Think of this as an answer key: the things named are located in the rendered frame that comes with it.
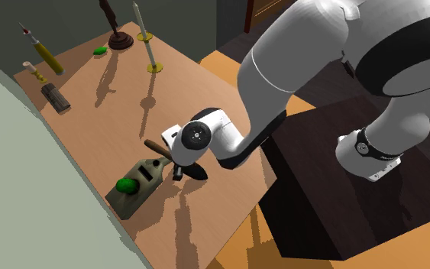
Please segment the olive green flat box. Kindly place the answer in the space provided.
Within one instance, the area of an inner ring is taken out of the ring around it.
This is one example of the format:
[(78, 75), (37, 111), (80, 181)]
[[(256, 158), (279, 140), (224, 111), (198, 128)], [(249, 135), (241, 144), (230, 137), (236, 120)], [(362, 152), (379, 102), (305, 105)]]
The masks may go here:
[(140, 189), (135, 194), (120, 193), (114, 187), (105, 196), (121, 220), (129, 219), (163, 182), (163, 169), (170, 163), (166, 157), (139, 160), (122, 178), (135, 179)]

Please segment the green round ball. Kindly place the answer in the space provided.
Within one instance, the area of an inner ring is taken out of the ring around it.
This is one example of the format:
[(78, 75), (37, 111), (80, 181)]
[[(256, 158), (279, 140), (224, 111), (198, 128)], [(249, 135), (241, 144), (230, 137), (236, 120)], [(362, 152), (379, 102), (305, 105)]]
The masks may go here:
[(115, 184), (115, 188), (120, 193), (135, 194), (140, 189), (140, 183), (135, 179), (121, 178)]

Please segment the light wooden table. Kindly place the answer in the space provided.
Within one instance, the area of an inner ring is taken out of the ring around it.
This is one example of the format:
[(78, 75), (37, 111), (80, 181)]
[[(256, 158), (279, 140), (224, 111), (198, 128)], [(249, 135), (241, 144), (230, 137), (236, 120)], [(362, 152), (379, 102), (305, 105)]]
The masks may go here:
[[(239, 131), (248, 131), (236, 88), (160, 39), (150, 41), (155, 60), (163, 64), (159, 73), (147, 71), (144, 43), (94, 56), (93, 50), (105, 43), (105, 37), (97, 37), (60, 54), (61, 76), (45, 63), (38, 65), (70, 103), (62, 114), (41, 95), (30, 73), (15, 75), (101, 196), (139, 160), (155, 157), (146, 139), (159, 141), (163, 131), (184, 125), (204, 108), (223, 109)], [(122, 222), (153, 269), (205, 269), (267, 191), (259, 151), (235, 170), (220, 167), (211, 153), (199, 163), (207, 180), (174, 182), (166, 175)]]

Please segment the tall candle on gold candlestick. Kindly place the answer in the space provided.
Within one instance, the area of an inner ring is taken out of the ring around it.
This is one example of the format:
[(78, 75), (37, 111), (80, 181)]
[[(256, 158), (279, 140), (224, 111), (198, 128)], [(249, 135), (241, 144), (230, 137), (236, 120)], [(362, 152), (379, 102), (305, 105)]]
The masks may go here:
[(144, 43), (147, 55), (149, 56), (150, 64), (147, 65), (147, 71), (149, 73), (159, 73), (163, 69), (163, 64), (159, 63), (154, 58), (154, 53), (150, 46), (150, 40), (153, 38), (152, 33), (146, 30), (143, 22), (143, 18), (141, 17), (140, 9), (135, 1), (132, 2), (132, 7), (134, 9), (134, 14), (137, 19), (138, 26), (140, 28), (140, 33), (136, 36), (138, 41)]

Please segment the dark robot stand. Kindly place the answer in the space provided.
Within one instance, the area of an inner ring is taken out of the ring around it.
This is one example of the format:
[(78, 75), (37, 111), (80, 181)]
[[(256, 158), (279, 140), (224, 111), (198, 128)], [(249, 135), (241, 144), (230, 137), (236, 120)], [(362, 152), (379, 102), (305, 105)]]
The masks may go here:
[(417, 148), (376, 182), (337, 161), (337, 139), (379, 115), (363, 96), (289, 116), (262, 145), (276, 181), (260, 200), (285, 258), (343, 261), (430, 222), (430, 160)]

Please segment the small white candle gold holder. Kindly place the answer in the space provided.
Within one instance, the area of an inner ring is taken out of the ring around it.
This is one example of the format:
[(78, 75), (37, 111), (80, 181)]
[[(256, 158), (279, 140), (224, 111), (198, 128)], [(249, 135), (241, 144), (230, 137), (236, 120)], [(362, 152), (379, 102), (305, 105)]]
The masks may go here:
[(38, 71), (38, 69), (29, 61), (24, 61), (22, 63), (22, 66), (32, 75), (35, 76), (35, 78), (40, 82), (40, 83), (45, 83), (47, 81), (47, 79), (45, 77), (43, 77), (40, 72)]

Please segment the brown wooden door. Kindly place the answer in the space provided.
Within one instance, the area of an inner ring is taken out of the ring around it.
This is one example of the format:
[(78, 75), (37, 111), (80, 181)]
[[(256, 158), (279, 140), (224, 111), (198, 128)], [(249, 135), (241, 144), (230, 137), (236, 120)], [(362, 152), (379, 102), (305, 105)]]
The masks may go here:
[(247, 0), (244, 33), (296, 0)]

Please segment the wooden handled black spatula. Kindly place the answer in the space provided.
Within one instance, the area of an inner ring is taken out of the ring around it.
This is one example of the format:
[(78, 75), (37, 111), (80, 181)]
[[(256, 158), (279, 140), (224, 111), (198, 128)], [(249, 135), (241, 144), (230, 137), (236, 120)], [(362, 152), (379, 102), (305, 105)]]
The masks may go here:
[[(161, 145), (149, 139), (146, 139), (144, 141), (144, 145), (150, 148), (152, 151), (155, 151), (158, 154), (161, 154), (162, 156), (166, 157), (168, 160), (172, 161), (175, 164), (175, 162), (172, 160), (171, 153), (165, 148), (163, 148)], [(209, 178), (204, 168), (197, 163), (181, 167), (183, 168), (183, 176), (187, 175), (194, 180), (207, 180)]]

